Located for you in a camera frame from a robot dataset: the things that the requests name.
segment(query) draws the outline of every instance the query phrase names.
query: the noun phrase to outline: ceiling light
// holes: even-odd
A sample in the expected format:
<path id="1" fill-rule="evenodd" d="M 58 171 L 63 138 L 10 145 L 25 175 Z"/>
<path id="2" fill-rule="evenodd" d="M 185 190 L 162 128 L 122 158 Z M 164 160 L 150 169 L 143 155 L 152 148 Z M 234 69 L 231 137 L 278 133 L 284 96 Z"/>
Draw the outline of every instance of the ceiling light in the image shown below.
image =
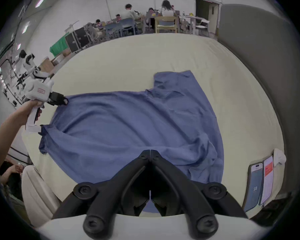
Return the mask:
<path id="1" fill-rule="evenodd" d="M 22 34 L 25 33 L 27 31 L 27 28 L 28 28 L 28 25 L 29 25 L 30 21 L 28 21 L 25 26 L 24 26 L 24 29 L 22 31 Z"/>
<path id="2" fill-rule="evenodd" d="M 39 7 L 39 6 L 42 4 L 43 1 L 44 1 L 44 0 L 39 0 L 39 2 L 36 4 L 35 7 L 36 7 L 36 8 Z"/>

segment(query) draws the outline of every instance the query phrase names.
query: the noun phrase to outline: cardboard box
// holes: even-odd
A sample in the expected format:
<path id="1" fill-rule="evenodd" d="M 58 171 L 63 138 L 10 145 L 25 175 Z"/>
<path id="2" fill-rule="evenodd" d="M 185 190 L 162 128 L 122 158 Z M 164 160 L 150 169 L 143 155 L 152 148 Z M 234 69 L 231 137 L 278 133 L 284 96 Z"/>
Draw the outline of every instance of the cardboard box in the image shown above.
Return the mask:
<path id="1" fill-rule="evenodd" d="M 63 50 L 62 54 L 63 54 L 64 57 L 67 57 L 69 54 L 71 54 L 70 48 L 67 48 L 67 49 Z"/>
<path id="2" fill-rule="evenodd" d="M 46 57 L 44 59 L 44 61 L 40 64 L 39 67 L 40 67 L 42 72 L 47 72 L 47 73 L 50 73 L 54 68 L 52 62 L 49 60 L 48 57 Z"/>

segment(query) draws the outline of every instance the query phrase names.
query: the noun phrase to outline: smartphone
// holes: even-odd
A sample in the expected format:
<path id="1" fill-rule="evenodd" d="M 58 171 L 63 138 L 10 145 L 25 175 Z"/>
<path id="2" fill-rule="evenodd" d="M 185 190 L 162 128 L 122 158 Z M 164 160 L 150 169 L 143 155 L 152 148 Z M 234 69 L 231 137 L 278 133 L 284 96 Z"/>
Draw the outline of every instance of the smartphone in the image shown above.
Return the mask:
<path id="1" fill-rule="evenodd" d="M 246 212 L 254 208 L 259 201 L 262 189 L 263 163 L 251 164 L 248 168 L 248 182 L 242 208 Z"/>
<path id="2" fill-rule="evenodd" d="M 263 161 L 263 184 L 260 205 L 263 204 L 272 193 L 273 184 L 273 156 L 271 155 Z"/>

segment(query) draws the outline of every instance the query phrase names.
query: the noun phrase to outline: black screw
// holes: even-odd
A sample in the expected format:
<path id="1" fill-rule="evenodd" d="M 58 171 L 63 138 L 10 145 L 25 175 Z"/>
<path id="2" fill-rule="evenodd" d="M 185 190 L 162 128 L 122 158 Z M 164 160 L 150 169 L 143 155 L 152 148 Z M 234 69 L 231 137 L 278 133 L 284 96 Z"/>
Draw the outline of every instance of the black screw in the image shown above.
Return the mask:
<path id="1" fill-rule="evenodd" d="M 89 232 L 96 234 L 100 233 L 102 230 L 104 230 L 105 224 L 102 219 L 98 217 L 91 216 L 88 218 L 88 222 L 86 224 L 85 229 L 87 229 Z"/>
<path id="2" fill-rule="evenodd" d="M 219 186 L 211 186 L 211 187 L 209 187 L 209 191 L 212 194 L 217 195 L 217 194 L 221 193 L 221 188 Z"/>
<path id="3" fill-rule="evenodd" d="M 218 229 L 218 223 L 214 216 L 207 215 L 202 217 L 197 222 L 197 230 L 200 233 L 208 234 Z"/>
<path id="4" fill-rule="evenodd" d="M 89 186 L 82 186 L 79 188 L 79 193 L 83 195 L 90 194 L 91 188 Z"/>

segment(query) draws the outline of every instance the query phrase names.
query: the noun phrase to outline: white mattress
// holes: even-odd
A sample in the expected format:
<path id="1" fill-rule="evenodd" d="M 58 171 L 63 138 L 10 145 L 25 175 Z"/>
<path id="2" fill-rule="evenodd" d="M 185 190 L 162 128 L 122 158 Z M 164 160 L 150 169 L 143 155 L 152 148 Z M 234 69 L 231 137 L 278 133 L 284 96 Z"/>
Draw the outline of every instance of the white mattress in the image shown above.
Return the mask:
<path id="1" fill-rule="evenodd" d="M 188 34 L 147 34 L 123 37 L 81 51 L 53 77 L 54 92 L 64 95 L 142 91 L 153 87 L 161 71 L 191 70 L 216 114 L 224 145 L 222 184 L 241 205 L 248 166 L 284 150 L 274 109 L 264 90 L 227 48 L 217 41 Z M 56 107 L 45 105 L 37 124 L 49 124 Z M 76 183 L 46 154 L 39 152 L 39 134 L 23 133 L 30 158 L 61 200 Z M 270 202 L 279 192 L 284 165 L 274 168 Z M 261 207 L 250 210 L 249 217 Z"/>

